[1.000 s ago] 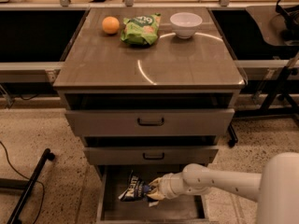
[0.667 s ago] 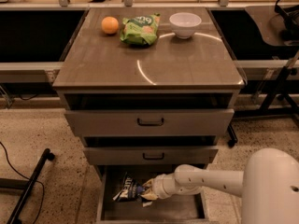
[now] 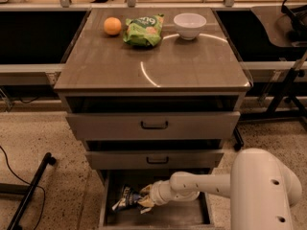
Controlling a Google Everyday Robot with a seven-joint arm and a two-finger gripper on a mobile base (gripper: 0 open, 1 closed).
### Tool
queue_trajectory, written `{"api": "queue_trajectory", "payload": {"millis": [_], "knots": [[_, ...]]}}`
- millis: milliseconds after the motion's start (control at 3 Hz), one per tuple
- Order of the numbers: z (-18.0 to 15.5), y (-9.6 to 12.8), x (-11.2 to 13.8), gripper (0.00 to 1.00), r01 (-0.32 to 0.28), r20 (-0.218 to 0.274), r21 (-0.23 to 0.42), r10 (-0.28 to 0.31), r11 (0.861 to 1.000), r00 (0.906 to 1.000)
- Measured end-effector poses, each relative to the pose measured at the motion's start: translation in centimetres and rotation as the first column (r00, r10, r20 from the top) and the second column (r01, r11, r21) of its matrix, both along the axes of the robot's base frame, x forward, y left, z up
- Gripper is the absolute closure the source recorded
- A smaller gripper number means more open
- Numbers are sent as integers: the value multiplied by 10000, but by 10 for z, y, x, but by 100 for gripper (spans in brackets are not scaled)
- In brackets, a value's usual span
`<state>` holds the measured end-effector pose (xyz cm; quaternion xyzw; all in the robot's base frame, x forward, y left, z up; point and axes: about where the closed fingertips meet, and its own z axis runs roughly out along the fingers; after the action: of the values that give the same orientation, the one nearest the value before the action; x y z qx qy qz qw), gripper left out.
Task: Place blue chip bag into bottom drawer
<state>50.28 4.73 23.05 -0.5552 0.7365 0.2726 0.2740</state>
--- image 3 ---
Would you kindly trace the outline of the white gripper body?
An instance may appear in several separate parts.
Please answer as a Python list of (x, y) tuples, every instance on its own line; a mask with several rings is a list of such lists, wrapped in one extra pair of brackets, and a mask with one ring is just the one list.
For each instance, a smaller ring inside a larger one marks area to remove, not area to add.
[(154, 205), (160, 206), (170, 201), (170, 185), (168, 181), (157, 181), (150, 189), (150, 199)]

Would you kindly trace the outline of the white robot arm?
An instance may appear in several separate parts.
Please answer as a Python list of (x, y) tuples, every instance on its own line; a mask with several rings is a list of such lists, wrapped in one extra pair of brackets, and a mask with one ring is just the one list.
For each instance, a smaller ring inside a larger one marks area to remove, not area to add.
[(291, 207), (302, 195), (296, 176), (263, 149), (240, 151), (229, 174), (175, 172), (141, 191), (140, 205), (192, 201), (201, 193), (230, 199), (231, 230), (293, 230)]

